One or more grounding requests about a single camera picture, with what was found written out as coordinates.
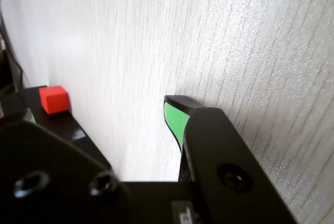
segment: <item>black plastic part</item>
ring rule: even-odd
[[[0,136],[0,223],[135,223],[124,185],[107,204],[90,195],[91,181],[108,169],[80,149],[26,121],[0,128]],[[15,183],[35,170],[50,176],[49,185],[15,197]]]
[[[4,116],[0,118],[0,127],[3,127],[8,124],[14,124],[22,120],[30,121],[31,117],[32,117],[31,110],[29,108],[25,108],[21,112],[16,112],[9,116]]]
[[[173,201],[192,201],[197,208],[200,207],[196,205],[197,196],[192,182],[125,182],[124,184],[132,193],[140,224],[174,224],[171,207]]]
[[[164,102],[167,102],[169,105],[172,105],[188,115],[192,115],[196,108],[203,107],[202,104],[185,95],[166,95]]]
[[[42,87],[46,86],[26,88],[19,90],[17,93],[0,96],[0,106],[4,116],[22,113],[25,108],[29,108],[38,125],[71,142],[110,169],[111,165],[109,162],[70,112],[67,111],[52,115],[48,115],[45,112],[39,93],[39,89]]]
[[[196,100],[188,96],[184,96],[184,95],[166,95],[164,97],[164,103],[165,102],[167,102],[168,104],[172,105],[173,107],[181,110],[182,112],[188,115],[192,115],[192,113],[194,112],[196,108],[203,107]],[[168,128],[173,134],[174,139],[176,140],[178,147],[180,148],[180,151],[181,151],[181,162],[180,162],[180,171],[178,173],[178,181],[191,181],[189,165],[188,165],[187,157],[185,155],[184,148],[180,147],[180,144],[176,136],[174,135],[173,131],[170,129],[169,126]]]
[[[185,128],[184,147],[192,178],[198,183],[210,216],[209,223],[296,223],[222,110],[196,109]],[[234,187],[222,183],[224,173],[240,175],[237,180],[246,180],[246,186],[251,181],[251,185],[236,192]]]

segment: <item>textured wall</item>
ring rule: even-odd
[[[2,0],[27,86],[59,84],[125,180],[175,180],[165,94],[222,108],[300,223],[334,219],[334,0]]]

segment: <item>red cube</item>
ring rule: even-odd
[[[69,109],[67,92],[61,86],[40,88],[42,106],[47,114],[59,113]]]

